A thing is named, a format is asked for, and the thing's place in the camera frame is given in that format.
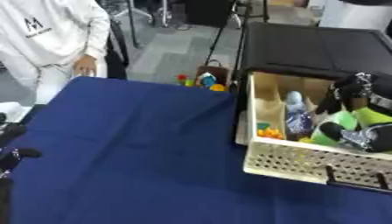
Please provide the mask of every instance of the blue tablecloth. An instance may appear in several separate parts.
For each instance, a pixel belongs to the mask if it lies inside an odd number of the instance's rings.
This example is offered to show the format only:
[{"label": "blue tablecloth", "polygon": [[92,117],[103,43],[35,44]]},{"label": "blue tablecloth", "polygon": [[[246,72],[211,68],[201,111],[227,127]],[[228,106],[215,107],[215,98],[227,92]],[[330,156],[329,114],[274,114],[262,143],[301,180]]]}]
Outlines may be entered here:
[{"label": "blue tablecloth", "polygon": [[73,80],[13,143],[43,151],[13,173],[13,224],[392,223],[392,198],[242,171],[234,97]]}]

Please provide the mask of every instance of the basket handle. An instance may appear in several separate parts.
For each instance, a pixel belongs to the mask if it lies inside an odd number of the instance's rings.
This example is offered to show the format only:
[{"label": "basket handle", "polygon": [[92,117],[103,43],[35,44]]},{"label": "basket handle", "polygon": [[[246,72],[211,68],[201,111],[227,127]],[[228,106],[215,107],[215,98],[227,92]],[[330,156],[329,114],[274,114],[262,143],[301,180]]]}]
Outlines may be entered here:
[{"label": "basket handle", "polygon": [[356,184],[336,181],[335,175],[333,173],[333,168],[330,165],[326,167],[326,175],[328,176],[328,180],[326,181],[326,183],[329,186],[350,187],[354,189],[361,189],[361,190],[379,192],[379,193],[392,193],[392,190],[389,189],[388,183],[384,175],[380,172],[375,175],[380,184],[380,187],[374,187],[368,185],[356,185]]},{"label": "basket handle", "polygon": [[217,59],[210,59],[207,63],[207,65],[209,66],[211,64],[211,62],[216,62],[218,63],[219,67],[223,67],[222,63],[220,61],[218,61]]}]

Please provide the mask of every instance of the green object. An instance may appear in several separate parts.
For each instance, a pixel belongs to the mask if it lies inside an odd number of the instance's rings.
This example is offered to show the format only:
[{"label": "green object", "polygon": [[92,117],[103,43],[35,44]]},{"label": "green object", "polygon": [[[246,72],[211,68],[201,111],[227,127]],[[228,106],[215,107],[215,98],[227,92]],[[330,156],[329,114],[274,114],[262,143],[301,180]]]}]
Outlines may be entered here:
[{"label": "green object", "polygon": [[259,122],[259,123],[257,124],[257,129],[258,129],[258,130],[266,130],[266,129],[269,128],[269,127],[270,127],[270,124],[267,123],[267,122]]},{"label": "green object", "polygon": [[194,86],[194,81],[193,80],[186,80],[185,81],[185,86],[189,87],[189,88],[193,87]]},{"label": "green object", "polygon": [[370,108],[360,108],[353,112],[362,128],[367,128],[375,123],[392,123],[392,116],[383,115]]},{"label": "green object", "polygon": [[[358,122],[355,117],[346,110],[340,111],[329,116],[321,124],[328,122],[340,124],[346,130],[355,130],[358,125]],[[313,134],[311,135],[311,140],[314,144],[321,144],[326,146],[338,145],[336,141],[332,140],[331,138],[327,137],[323,132],[321,132],[319,126],[314,130]]]}]

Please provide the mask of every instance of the printed logo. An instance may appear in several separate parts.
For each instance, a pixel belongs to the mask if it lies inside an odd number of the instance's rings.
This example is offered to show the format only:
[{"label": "printed logo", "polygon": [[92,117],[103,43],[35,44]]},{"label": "printed logo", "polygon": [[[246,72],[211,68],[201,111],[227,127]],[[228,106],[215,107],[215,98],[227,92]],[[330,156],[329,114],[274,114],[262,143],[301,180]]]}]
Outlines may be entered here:
[{"label": "printed logo", "polygon": [[31,32],[32,30],[37,30],[38,28],[44,28],[44,26],[34,17],[32,21],[25,18],[24,22],[26,23],[27,30]]},{"label": "printed logo", "polygon": [[24,23],[26,25],[27,30],[29,31],[29,35],[26,36],[27,39],[34,38],[40,34],[49,32],[52,28],[44,28],[41,22],[39,22],[35,17],[32,19],[25,18]]}]

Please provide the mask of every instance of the person's hand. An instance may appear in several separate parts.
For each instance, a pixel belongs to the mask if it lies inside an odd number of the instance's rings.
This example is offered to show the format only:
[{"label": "person's hand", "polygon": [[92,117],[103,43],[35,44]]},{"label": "person's hand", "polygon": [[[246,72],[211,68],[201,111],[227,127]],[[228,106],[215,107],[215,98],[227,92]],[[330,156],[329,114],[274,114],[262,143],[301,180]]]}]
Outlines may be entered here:
[{"label": "person's hand", "polygon": [[96,59],[90,55],[83,55],[73,65],[73,72],[77,75],[96,76]]}]

